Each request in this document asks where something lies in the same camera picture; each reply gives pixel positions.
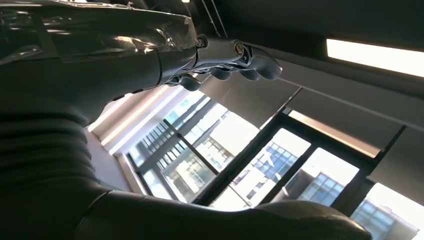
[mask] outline wall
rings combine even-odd
[[[407,128],[369,176],[424,206],[424,132]]]
[[[297,89],[280,80],[249,81],[236,72],[226,81],[210,77],[200,91],[260,128]]]
[[[95,168],[95,176],[108,185],[122,191],[130,191],[126,179],[117,160],[102,147],[99,139],[89,131],[85,131],[91,163]]]

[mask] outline robotic hand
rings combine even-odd
[[[4,239],[368,240],[341,213],[307,202],[222,212],[97,184],[84,127],[107,102],[160,85],[276,79],[266,52],[197,36],[190,18],[127,6],[0,3],[0,236]]]

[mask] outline glass pane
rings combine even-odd
[[[247,199],[240,196],[232,186],[228,186],[210,205],[221,211],[239,211],[251,206]]]
[[[222,170],[258,132],[255,126],[217,104],[185,138],[217,170]]]
[[[232,181],[230,187],[248,206],[256,206],[290,169],[295,161],[293,157],[297,160],[310,145],[293,133],[280,129]],[[217,198],[216,202],[225,201],[221,198],[224,195]]]
[[[272,202],[303,200],[330,206],[358,168],[317,148]]]
[[[214,177],[215,174],[188,147],[183,151],[172,147],[144,174],[155,197],[184,203],[190,203]]]
[[[165,117],[165,119],[168,120],[168,122],[170,122],[171,124],[173,124],[203,96],[204,94],[200,91],[190,92],[182,102],[180,102],[176,107],[172,109],[172,111]]]
[[[377,183],[350,218],[373,240],[424,239],[424,206]]]

